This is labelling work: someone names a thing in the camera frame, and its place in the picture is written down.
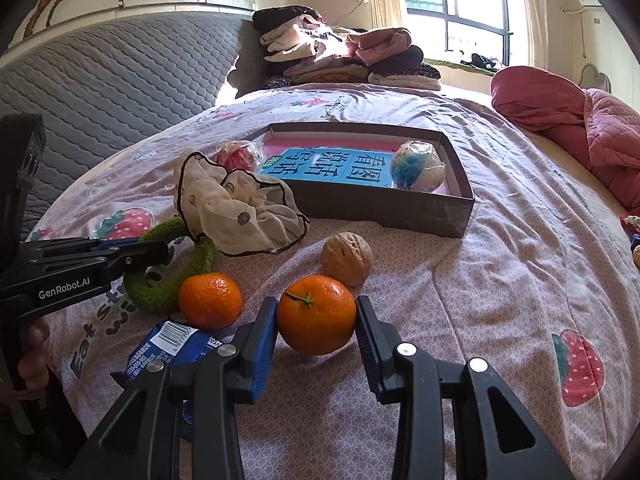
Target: orange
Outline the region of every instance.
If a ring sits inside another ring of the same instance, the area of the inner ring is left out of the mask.
[[[345,286],[307,276],[280,298],[276,324],[286,343],[307,355],[329,354],[347,344],[356,324],[356,302]]]
[[[178,306],[193,326],[218,330],[238,319],[242,312],[242,294],[238,284],[226,274],[198,274],[182,282]]]

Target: human hand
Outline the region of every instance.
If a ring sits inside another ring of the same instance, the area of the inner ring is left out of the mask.
[[[49,383],[46,349],[46,341],[49,338],[47,321],[41,317],[31,323],[28,336],[33,349],[18,362],[18,373],[24,379],[27,389],[17,392],[11,384],[0,383],[0,402],[6,402],[9,396],[20,400],[37,399],[42,394],[42,389]]]

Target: white scrunchie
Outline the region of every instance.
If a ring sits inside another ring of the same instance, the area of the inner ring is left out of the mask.
[[[305,237],[308,219],[283,181],[259,173],[227,173],[188,148],[175,161],[174,205],[194,239],[211,238],[227,256],[278,254]]]

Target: blue book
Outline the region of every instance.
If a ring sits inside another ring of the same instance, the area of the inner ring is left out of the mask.
[[[289,148],[265,161],[260,173],[285,180],[393,187],[392,153],[343,148]]]

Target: silver screw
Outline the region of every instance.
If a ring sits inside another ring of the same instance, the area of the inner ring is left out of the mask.
[[[469,361],[469,368],[471,368],[475,372],[482,373],[487,371],[489,365],[484,359],[474,357],[473,359],[471,359],[471,361]]]
[[[222,345],[218,347],[218,355],[222,357],[230,357],[236,353],[238,349],[236,349],[233,345]]]
[[[417,349],[411,343],[400,343],[398,345],[398,353],[400,355],[411,356],[417,352]]]
[[[152,361],[149,361],[146,364],[146,369],[153,374],[155,374],[156,372],[159,372],[163,368],[164,368],[164,361],[162,361],[162,359],[154,359]]]

